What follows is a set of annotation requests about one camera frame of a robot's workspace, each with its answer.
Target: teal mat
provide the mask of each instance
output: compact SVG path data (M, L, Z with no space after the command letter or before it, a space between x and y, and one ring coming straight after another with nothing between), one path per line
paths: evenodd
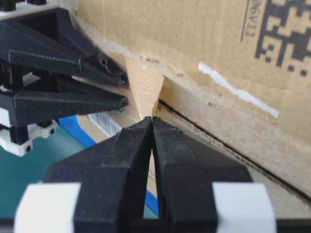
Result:
M58 125L48 139L35 139L34 149L21 158L0 147L0 218L14 218L26 186L39 181L53 163L83 149L79 141ZM157 215L145 206L144 218L154 219Z

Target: blue painter's tape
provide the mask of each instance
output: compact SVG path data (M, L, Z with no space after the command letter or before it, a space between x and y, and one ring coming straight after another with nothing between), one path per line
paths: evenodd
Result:
M145 204L159 217L159 208L156 197L147 190Z
M67 116L60 118L59 124L64 130L74 136L86 148L96 145L96 142L80 128L77 116Z

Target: printed barcode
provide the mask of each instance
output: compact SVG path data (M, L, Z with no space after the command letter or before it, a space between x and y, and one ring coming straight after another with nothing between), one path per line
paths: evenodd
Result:
M113 137L122 127L105 112L89 114L90 120L108 137Z

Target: white bracket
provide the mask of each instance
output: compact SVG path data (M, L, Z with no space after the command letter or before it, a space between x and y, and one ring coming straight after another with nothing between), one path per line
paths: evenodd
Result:
M29 140L22 145L11 142L10 132L7 129L0 131L0 146L2 146L7 152L15 154L19 157L24 156L33 148L33 140L37 137L43 137L47 139L56 131L54 123L52 125L43 128L36 124L28 125Z

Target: cardboard box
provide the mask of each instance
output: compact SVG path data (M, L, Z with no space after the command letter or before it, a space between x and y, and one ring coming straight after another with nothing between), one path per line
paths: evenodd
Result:
M56 1L101 49L164 75L167 105L310 202L310 0Z

